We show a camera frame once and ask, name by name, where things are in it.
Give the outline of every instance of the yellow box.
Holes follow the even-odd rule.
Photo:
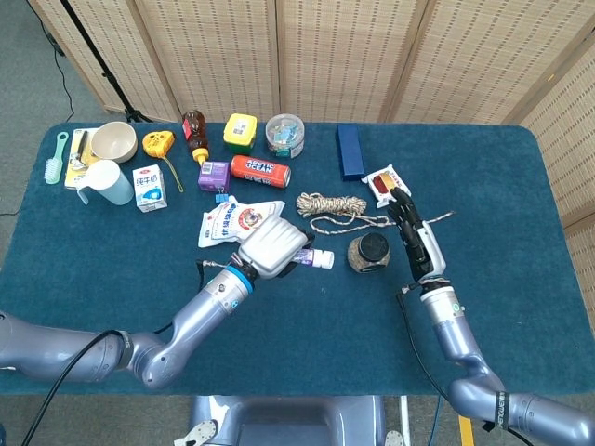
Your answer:
[[[234,153],[249,154],[257,137],[257,117],[234,113],[225,124],[223,140]]]

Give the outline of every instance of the teal tablecloth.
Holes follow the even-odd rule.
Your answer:
[[[0,309],[38,324],[102,331],[154,330],[191,299],[198,284],[194,260],[225,262],[237,245],[199,250],[202,213],[215,206],[196,186],[198,166],[180,125],[170,160],[186,192],[180,194],[165,163],[168,207],[142,214],[134,203],[110,205],[98,195],[83,206],[76,193],[43,180],[59,131],[42,141],[12,244],[0,273]],[[209,124],[211,157],[230,160],[223,125]],[[295,206],[302,191],[357,195],[375,208],[360,182],[341,181],[336,126],[308,124],[301,155],[286,190],[233,179],[241,203],[284,200],[283,216],[308,227]],[[534,137],[516,126],[360,125],[368,172],[393,164],[424,218],[450,209],[434,225],[459,299],[485,358],[511,390],[546,394],[595,388],[592,335],[576,284],[541,155]],[[271,158],[263,128],[253,154]],[[144,152],[122,167],[155,163]],[[284,279],[260,281],[256,292],[196,350],[185,373],[165,393],[241,395],[424,394],[433,390],[407,342],[395,291],[411,280],[396,229],[384,229],[391,261],[359,275],[346,260],[361,234],[319,235],[315,246],[336,254],[332,270],[296,268]],[[408,297],[422,357],[445,386],[461,371],[443,360],[428,316]],[[41,393],[48,383],[0,371],[0,392]],[[64,392],[146,393],[131,376],[98,385],[67,384]]]

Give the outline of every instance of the brown bottle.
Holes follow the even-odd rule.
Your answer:
[[[203,165],[208,159],[208,139],[206,138],[205,116],[198,110],[187,111],[183,116],[184,135],[193,160]]]

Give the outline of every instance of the orange can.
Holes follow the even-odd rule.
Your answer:
[[[234,177],[249,179],[281,189],[287,187],[291,178],[291,169],[288,165],[245,155],[235,155],[231,159],[230,170]]]

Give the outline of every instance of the white bowl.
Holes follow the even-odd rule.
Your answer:
[[[132,125],[114,121],[98,128],[91,139],[91,150],[102,160],[128,161],[137,152],[137,134]]]

